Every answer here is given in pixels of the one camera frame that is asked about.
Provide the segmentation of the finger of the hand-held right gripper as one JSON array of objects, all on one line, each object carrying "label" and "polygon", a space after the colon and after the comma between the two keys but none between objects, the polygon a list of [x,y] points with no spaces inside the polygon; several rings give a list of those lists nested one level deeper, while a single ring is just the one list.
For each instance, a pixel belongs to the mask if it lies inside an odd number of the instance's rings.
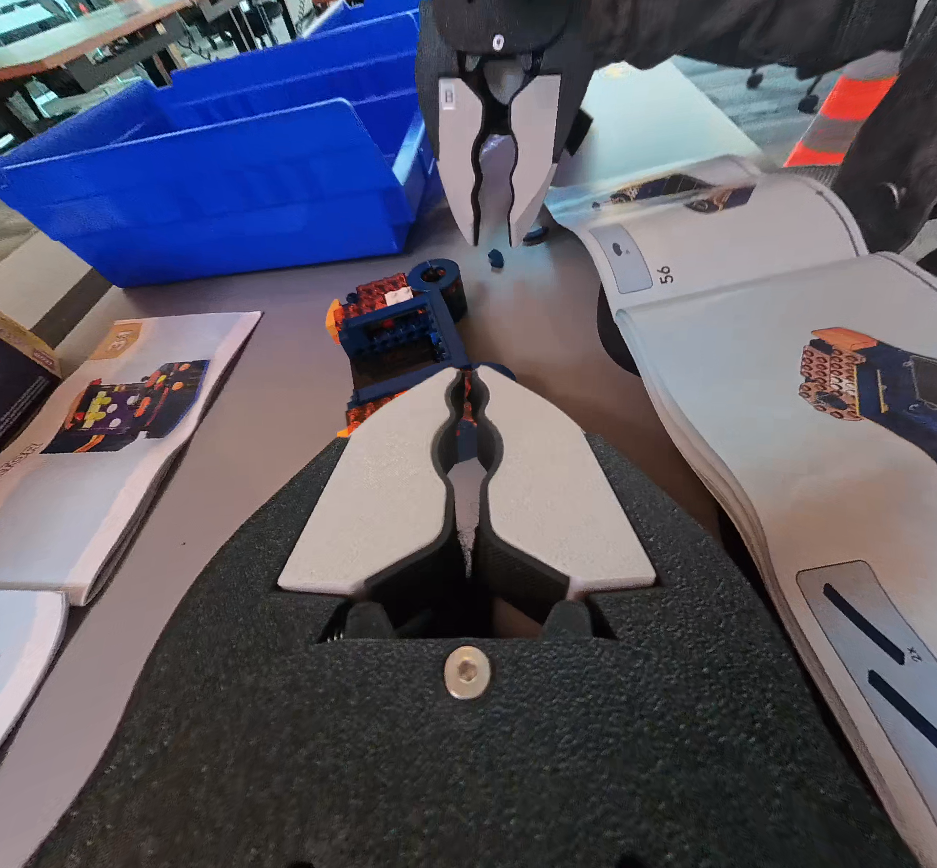
[{"label": "finger of the hand-held right gripper", "polygon": [[516,160],[510,175],[509,243],[519,248],[538,217],[556,173],[556,118],[561,77],[539,75],[509,106],[510,134]]},{"label": "finger of the hand-held right gripper", "polygon": [[485,137],[486,106],[459,77],[439,79],[439,175],[451,215],[472,246],[479,242],[482,182],[480,149]]}]

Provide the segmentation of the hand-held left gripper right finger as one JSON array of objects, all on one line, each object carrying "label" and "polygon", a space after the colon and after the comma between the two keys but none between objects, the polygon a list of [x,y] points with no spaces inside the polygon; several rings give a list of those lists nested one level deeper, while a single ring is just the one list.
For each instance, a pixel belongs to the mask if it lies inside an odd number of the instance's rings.
[{"label": "hand-held left gripper right finger", "polygon": [[485,470],[472,569],[505,601],[577,601],[657,574],[583,429],[492,367],[469,391]]}]

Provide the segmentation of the open instruction booklet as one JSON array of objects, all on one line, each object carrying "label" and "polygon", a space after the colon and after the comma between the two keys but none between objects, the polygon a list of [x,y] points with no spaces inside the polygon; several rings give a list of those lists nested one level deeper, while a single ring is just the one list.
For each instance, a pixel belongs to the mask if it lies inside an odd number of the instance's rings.
[{"label": "open instruction booklet", "polygon": [[720,157],[554,187],[673,443],[935,866],[936,288],[826,186]]}]

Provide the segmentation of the blue plastic bin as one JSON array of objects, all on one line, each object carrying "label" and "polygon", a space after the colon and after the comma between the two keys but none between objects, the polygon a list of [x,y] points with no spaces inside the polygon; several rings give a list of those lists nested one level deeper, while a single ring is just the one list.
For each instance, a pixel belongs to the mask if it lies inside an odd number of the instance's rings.
[{"label": "blue plastic bin", "polygon": [[362,21],[280,47],[240,54],[178,75],[155,103],[191,128],[327,101],[356,105],[415,92],[414,11]]},{"label": "blue plastic bin", "polygon": [[401,13],[416,14],[422,0],[335,0],[305,31],[311,38],[326,32]]},{"label": "blue plastic bin", "polygon": [[2,156],[2,201],[121,288],[391,256],[434,175],[414,90],[134,86]]}]

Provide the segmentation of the black round disc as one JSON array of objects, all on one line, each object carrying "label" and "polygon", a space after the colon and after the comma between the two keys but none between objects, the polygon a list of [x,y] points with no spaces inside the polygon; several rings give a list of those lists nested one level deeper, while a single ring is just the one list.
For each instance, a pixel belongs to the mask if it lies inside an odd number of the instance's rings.
[{"label": "black round disc", "polygon": [[622,370],[640,378],[641,372],[618,329],[603,286],[600,286],[597,298],[596,328],[603,349],[611,360]]}]

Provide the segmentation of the closed booklet, purple arcade picture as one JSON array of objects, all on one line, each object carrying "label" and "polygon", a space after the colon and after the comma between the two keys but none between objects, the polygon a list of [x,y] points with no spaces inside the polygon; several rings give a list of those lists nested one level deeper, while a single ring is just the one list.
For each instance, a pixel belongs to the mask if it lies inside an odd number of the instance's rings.
[{"label": "closed booklet, purple arcade picture", "polygon": [[2,453],[2,590],[97,596],[262,317],[111,323]]}]

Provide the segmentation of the toy set cardboard box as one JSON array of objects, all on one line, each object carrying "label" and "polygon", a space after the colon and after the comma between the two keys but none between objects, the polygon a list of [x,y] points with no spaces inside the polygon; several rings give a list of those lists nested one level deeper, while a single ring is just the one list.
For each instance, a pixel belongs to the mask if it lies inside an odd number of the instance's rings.
[{"label": "toy set cardboard box", "polygon": [[62,382],[53,348],[1,314],[1,447],[14,440]]}]

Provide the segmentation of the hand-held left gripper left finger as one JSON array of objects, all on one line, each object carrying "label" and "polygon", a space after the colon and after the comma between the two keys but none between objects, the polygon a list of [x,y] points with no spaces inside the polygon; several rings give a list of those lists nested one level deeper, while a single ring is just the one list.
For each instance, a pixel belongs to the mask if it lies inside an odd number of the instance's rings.
[{"label": "hand-held left gripper left finger", "polygon": [[297,593],[358,596],[423,564],[454,529],[465,374],[445,368],[393,398],[346,441],[278,578]]}]

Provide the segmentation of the blue and orange brick model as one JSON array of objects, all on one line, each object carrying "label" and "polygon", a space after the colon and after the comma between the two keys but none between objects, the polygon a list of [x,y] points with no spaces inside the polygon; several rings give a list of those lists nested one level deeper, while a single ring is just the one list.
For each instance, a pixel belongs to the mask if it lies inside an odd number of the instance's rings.
[{"label": "blue and orange brick model", "polygon": [[469,380],[479,363],[469,358],[457,329],[467,312],[460,268],[443,258],[359,285],[344,302],[335,299],[325,327],[345,352],[353,381],[346,425],[336,436],[348,438],[400,394],[456,368],[464,372],[466,395],[456,429],[457,461],[475,457]]}]

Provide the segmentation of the closed booklet, yellow blocks picture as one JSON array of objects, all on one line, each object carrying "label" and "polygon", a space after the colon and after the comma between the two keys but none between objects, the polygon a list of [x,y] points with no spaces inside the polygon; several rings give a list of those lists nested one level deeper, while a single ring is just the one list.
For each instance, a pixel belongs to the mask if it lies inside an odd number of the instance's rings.
[{"label": "closed booklet, yellow blocks picture", "polygon": [[53,663],[67,612],[68,600],[61,592],[1,592],[2,744]]}]

